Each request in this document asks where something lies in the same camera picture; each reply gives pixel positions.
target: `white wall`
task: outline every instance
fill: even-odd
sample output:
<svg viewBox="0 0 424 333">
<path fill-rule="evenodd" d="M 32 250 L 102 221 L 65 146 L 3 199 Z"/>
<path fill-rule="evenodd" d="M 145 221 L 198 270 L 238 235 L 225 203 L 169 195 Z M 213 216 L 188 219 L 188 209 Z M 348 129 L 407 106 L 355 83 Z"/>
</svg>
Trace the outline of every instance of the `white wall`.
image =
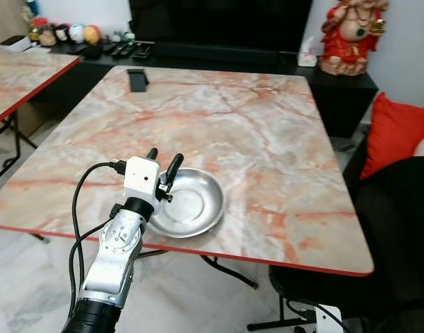
<svg viewBox="0 0 424 333">
<path fill-rule="evenodd" d="M 42 15 L 58 23 L 96 24 L 109 33 L 130 20 L 128 0 L 38 0 Z M 369 74 L 395 101 L 424 106 L 424 0 L 390 0 L 387 33 L 370 53 Z M 315 36 L 321 54 L 321 25 L 337 0 L 314 0 L 305 38 Z"/>
<path fill-rule="evenodd" d="M 337 0 L 314 0 L 305 36 L 316 36 L 321 54 L 321 25 Z M 387 32 L 377 52 L 369 53 L 368 73 L 394 101 L 424 107 L 424 0 L 390 0 L 384 14 Z"/>
</svg>

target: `tiled floor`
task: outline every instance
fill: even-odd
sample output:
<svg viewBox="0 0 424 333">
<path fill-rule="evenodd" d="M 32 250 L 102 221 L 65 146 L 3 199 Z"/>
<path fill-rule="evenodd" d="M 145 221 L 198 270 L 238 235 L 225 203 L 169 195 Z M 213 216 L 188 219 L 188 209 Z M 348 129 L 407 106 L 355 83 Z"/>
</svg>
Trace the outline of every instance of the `tiled floor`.
<svg viewBox="0 0 424 333">
<path fill-rule="evenodd" d="M 31 139 L 39 144 L 58 122 L 59 118 L 48 121 Z M 0 137 L 0 164 L 12 154 L 13 145 L 11 133 Z M 22 142 L 22 159 L 0 179 L 0 188 L 32 152 Z M 349 154 L 337 157 L 344 167 Z M 0 333 L 62 329 L 69 306 L 71 245 L 70 239 L 53 237 L 45 245 L 29 234 L 0 230 Z M 90 263 L 96 243 L 86 242 L 84 250 Z M 277 320 L 278 295 L 269 283 L 267 266 L 228 259 L 221 263 L 256 280 L 259 289 L 214 270 L 195 255 L 166 253 L 137 260 L 117 332 L 246 332 L 248 323 Z M 286 318 L 295 317 L 287 311 Z"/>
</svg>

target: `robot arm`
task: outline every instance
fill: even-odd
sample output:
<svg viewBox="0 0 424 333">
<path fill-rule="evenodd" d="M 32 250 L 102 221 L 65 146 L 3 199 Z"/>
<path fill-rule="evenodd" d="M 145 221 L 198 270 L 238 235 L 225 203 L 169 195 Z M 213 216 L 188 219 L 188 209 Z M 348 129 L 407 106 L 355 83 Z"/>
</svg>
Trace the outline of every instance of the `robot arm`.
<svg viewBox="0 0 424 333">
<path fill-rule="evenodd" d="M 160 200 L 171 201 L 169 191 L 184 157 L 177 154 L 159 178 L 160 165 L 153 148 L 147 157 L 132 157 L 117 170 L 125 175 L 126 203 L 99 237 L 99 249 L 80 288 L 76 306 L 62 333 L 114 332 L 133 279 L 133 262 L 142 249 L 142 236 Z"/>
</svg>

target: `television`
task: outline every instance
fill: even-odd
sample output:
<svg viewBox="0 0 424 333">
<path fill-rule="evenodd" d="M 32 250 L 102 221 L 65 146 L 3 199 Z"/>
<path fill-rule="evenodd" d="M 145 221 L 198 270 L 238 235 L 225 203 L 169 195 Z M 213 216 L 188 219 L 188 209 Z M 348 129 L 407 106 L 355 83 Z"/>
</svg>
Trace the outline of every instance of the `television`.
<svg viewBox="0 0 424 333">
<path fill-rule="evenodd" d="M 137 40 L 298 52 L 312 0 L 129 0 Z"/>
</svg>

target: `red table edge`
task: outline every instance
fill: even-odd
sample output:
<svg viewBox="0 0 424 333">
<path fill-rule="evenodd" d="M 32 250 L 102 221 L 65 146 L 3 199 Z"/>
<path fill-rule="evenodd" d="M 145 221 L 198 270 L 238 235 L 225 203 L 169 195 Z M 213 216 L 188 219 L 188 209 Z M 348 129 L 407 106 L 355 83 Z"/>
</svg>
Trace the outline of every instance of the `red table edge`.
<svg viewBox="0 0 424 333">
<path fill-rule="evenodd" d="M 9 231 L 20 231 L 20 232 L 28 232 L 30 234 L 40 234 L 40 235 L 47 235 L 47 236 L 57 236 L 57 237 L 65 237 L 65 238 L 75 238 L 72 234 L 61 234 L 59 232 L 52 232 L 52 231 L 42 231 L 42 230 L 34 230 L 34 229 L 23 229 L 23 228 L 16 228 L 16 227 L 6 227 L 3 225 L 0 225 L 1 230 L 9 230 Z M 97 238 L 94 237 L 87 237 L 86 240 L 89 241 L 98 241 Z M 333 274 L 333 275 L 344 275 L 344 276 L 351 276 L 356 278 L 366 278 L 370 274 L 374 272 L 374 268 L 372 268 L 372 271 L 367 273 L 357 273 L 357 272 L 349 272 L 349 271 L 339 271 L 336 269 L 329 269 L 329 268 L 321 268 L 321 267 L 313 267 L 313 266 L 303 266 L 299 264 L 286 264 L 284 262 L 273 262 L 271 260 L 265 260 L 265 259 L 255 259 L 255 258 L 247 258 L 247 257 L 240 257 L 237 255 L 225 255 L 222 253 L 212 253 L 207 251 L 199 251 L 199 250 L 190 250 L 185 248 L 174 248 L 172 246 L 165 246 L 165 245 L 153 245 L 153 244 L 144 244 L 143 247 L 145 248 L 155 248 L 158 250 L 167 250 L 172 252 L 179 252 L 179 253 L 188 253 L 191 255 L 207 255 L 210 257 L 220 257 L 220 258 L 226 258 L 226 259 L 233 259 L 233 260 L 239 260 L 243 262 L 255 262 L 257 264 L 267 264 L 272 266 L 283 266 L 287 268 L 296 268 L 303 271 L 312 271 L 312 272 L 318 272 L 318 273 L 327 273 L 327 274 Z"/>
<path fill-rule="evenodd" d="M 22 97 L 18 102 L 10 106 L 7 110 L 2 112 L 0 114 L 0 121 L 8 117 L 10 114 L 12 114 L 18 107 L 22 106 L 26 102 L 28 102 L 33 96 L 35 96 L 37 93 L 39 93 L 41 90 L 43 90 L 46 86 L 48 86 L 50 83 L 61 77 L 63 74 L 67 73 L 71 68 L 73 68 L 76 64 L 79 63 L 79 58 L 74 59 L 72 62 L 70 62 L 67 66 L 62 68 L 59 72 L 52 75 L 52 77 L 48 78 L 46 81 L 38 85 L 35 89 L 31 90 L 26 96 Z"/>
</svg>

